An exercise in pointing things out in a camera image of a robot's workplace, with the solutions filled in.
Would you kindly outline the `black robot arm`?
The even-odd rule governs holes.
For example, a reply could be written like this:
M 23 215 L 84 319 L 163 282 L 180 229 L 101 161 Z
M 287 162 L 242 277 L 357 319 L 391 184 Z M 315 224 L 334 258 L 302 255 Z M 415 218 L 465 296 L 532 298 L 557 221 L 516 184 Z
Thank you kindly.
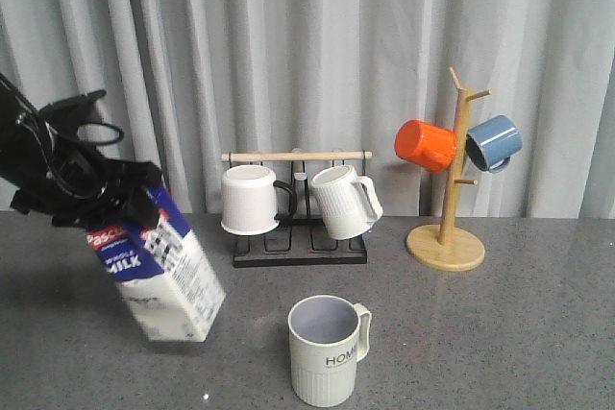
M 99 125 L 103 89 L 36 109 L 7 78 L 1 80 L 1 176 L 16 186 L 11 207 L 51 216 L 56 227 L 89 229 L 127 219 L 151 229 L 159 220 L 147 190 L 162 184 L 150 161 L 105 157 L 103 141 L 79 137 Z

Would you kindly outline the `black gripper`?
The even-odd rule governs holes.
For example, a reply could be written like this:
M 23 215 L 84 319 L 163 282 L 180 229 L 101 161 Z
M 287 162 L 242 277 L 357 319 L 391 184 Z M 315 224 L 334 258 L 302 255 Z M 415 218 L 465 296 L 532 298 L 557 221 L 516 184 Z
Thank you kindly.
M 17 186 L 10 207 L 51 217 L 60 228 L 92 228 L 127 219 L 144 228 L 159 220 L 149 187 L 162 185 L 160 168 L 151 161 L 111 159 L 94 148 L 63 146 L 50 164 L 45 157 L 13 165 Z

